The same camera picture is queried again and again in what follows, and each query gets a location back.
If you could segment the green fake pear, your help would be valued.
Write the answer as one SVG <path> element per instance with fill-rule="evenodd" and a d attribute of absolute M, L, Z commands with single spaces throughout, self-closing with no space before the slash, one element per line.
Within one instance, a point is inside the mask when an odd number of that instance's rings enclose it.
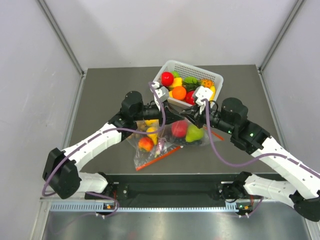
<path fill-rule="evenodd" d="M 204 137 L 204 135 L 205 131 L 202 128 L 198 128 L 197 126 L 190 124 L 187 128 L 185 140 L 187 142 L 201 140 Z"/>

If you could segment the clear zip bag orange seal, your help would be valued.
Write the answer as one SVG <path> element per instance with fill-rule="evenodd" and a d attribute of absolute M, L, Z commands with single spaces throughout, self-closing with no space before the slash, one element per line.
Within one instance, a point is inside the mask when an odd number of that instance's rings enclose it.
<path fill-rule="evenodd" d="M 210 144 L 208 130 L 205 126 L 198 128 L 186 117 L 169 105 L 164 107 L 165 128 L 159 139 L 176 146 L 202 147 Z"/>

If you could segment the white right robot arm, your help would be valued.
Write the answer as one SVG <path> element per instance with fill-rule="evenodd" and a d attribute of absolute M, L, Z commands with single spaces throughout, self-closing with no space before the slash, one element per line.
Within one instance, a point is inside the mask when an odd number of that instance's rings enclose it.
<path fill-rule="evenodd" d="M 248 108 L 234 97 L 223 100 L 221 109 L 210 109 L 207 99 L 199 106 L 186 108 L 181 113 L 197 127 L 215 128 L 230 135 L 230 141 L 252 157 L 244 163 L 226 161 L 212 142 L 218 159 L 234 168 L 261 161 L 276 171 L 284 180 L 276 181 L 250 172 L 241 172 L 232 183 L 232 190 L 239 198 L 247 195 L 261 196 L 293 208 L 305 219 L 320 220 L 320 174 L 284 149 L 270 133 L 248 120 Z"/>

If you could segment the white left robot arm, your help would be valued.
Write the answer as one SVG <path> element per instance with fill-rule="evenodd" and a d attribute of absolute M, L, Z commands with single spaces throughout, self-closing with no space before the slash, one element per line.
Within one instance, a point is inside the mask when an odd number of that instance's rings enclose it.
<path fill-rule="evenodd" d="M 102 128 L 82 141 L 63 150 L 54 148 L 48 154 L 42 178 L 44 197 L 50 187 L 53 194 L 68 199 L 75 193 L 98 194 L 109 198 L 114 187 L 103 173 L 85 173 L 81 169 L 108 148 L 117 145 L 136 133 L 138 121 L 157 120 L 161 131 L 166 125 L 180 121 L 183 117 L 168 102 L 169 95 L 156 90 L 154 100 L 145 105 L 140 92 L 130 91 L 124 97 L 118 113 Z"/>

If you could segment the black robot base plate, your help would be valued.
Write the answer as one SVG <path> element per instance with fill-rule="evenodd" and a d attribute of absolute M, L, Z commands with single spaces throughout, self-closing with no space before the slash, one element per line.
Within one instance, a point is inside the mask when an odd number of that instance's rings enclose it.
<path fill-rule="evenodd" d="M 240 174 L 113 174 L 100 176 L 107 180 L 102 195 L 124 201 L 137 195 L 178 196 L 207 195 L 219 201 L 247 199 L 243 184 L 247 172 Z"/>

